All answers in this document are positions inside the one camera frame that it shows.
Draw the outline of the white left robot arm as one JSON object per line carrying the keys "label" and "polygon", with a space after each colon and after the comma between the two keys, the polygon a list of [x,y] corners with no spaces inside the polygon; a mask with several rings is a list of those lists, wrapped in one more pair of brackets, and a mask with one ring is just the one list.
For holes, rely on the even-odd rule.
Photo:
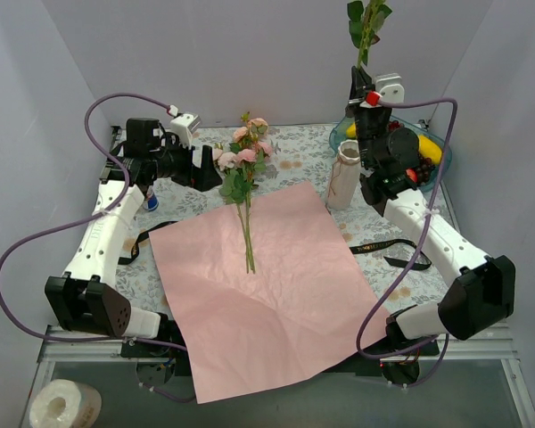
{"label": "white left robot arm", "polygon": [[106,161],[100,177],[94,214],[77,252],[61,276],[45,284],[60,326],[67,331],[109,337],[140,337],[155,357],[172,344],[161,326],[164,317],[132,306],[115,288],[122,245],[149,188],[159,178],[200,192],[220,184],[212,150],[202,150],[199,166],[193,163],[193,133],[201,119],[181,113],[164,128],[156,119],[129,119],[126,139]]}

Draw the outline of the purple wrapping paper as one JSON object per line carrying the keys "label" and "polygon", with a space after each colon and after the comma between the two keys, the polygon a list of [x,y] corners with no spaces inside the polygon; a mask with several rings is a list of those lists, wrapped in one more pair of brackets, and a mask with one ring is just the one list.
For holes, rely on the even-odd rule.
{"label": "purple wrapping paper", "polygon": [[199,403],[307,380],[385,335],[386,309],[310,182],[251,203],[255,271],[227,205],[150,235]]}

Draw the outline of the single pink flower stem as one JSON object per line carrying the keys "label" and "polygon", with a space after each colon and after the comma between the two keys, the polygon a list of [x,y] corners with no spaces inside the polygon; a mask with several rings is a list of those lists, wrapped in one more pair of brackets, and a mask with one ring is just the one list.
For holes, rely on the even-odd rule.
{"label": "single pink flower stem", "polygon": [[391,14],[392,9],[384,0],[370,0],[367,4],[360,0],[347,3],[348,30],[351,42],[358,50],[356,67],[359,70],[368,65],[370,48],[380,40],[378,32]]}

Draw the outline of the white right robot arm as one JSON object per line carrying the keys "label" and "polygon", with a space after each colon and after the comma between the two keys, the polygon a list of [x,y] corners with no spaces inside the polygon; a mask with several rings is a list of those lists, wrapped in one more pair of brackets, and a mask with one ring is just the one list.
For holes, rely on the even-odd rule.
{"label": "white right robot arm", "polygon": [[433,209],[407,171],[419,164],[419,139],[411,129],[391,129],[394,108],[404,109],[396,74],[372,78],[363,67],[351,69],[346,107],[354,119],[359,153],[369,176],[361,176],[366,203],[397,226],[441,274],[448,290],[440,302],[415,305],[391,314],[380,341],[396,354],[441,334],[466,340],[514,312],[515,266],[469,243]]}

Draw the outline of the pink artificial flower bouquet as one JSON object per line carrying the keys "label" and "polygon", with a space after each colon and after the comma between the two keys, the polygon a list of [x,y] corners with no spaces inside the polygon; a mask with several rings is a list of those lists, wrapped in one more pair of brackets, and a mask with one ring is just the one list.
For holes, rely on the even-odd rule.
{"label": "pink artificial flower bouquet", "polygon": [[239,218],[245,244],[247,273],[256,273],[251,239],[252,191],[258,188],[256,176],[267,170],[274,148],[268,141],[268,123],[253,118],[249,111],[241,116],[242,125],[233,133],[232,141],[224,147],[217,145],[214,164],[223,175],[219,194],[226,204],[233,204]]}

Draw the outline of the black ribbon with gold text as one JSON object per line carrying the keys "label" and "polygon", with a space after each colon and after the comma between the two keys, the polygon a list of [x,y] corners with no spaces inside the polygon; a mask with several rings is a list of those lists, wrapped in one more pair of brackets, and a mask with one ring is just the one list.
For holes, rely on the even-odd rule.
{"label": "black ribbon with gold text", "polygon": [[[149,239],[149,234],[152,231],[155,231],[165,226],[170,226],[173,224],[175,224],[175,221],[165,221],[165,222],[161,222],[157,224],[154,227],[149,228],[146,231],[141,232],[134,241],[134,244],[130,250],[130,255],[128,257],[119,257],[118,265],[128,266],[131,263],[133,263],[139,256],[140,244]],[[413,249],[416,248],[416,244],[413,243],[412,241],[408,239],[397,238],[397,239],[392,239],[388,241],[366,243],[366,244],[362,244],[358,246],[350,246],[350,251],[353,255],[368,254],[368,253],[372,253],[376,251],[386,250],[387,248],[390,248],[391,246],[396,245],[396,244],[404,244],[404,245],[412,247]],[[432,266],[432,262],[423,252],[421,252],[420,255],[424,258],[425,263],[415,262],[410,268],[411,270],[424,271]],[[403,259],[396,259],[396,258],[391,258],[387,256],[384,256],[383,258],[391,267],[403,268],[407,264],[407,261]]]}

